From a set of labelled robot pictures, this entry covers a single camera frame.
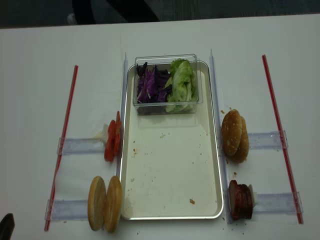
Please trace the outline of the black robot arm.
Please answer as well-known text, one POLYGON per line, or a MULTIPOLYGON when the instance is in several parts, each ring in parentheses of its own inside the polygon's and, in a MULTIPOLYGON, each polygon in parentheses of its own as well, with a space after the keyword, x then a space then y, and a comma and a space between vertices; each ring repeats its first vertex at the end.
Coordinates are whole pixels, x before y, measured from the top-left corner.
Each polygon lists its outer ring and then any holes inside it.
POLYGON ((0 222, 0 240, 10 240, 15 228, 14 216, 8 213, 0 222))

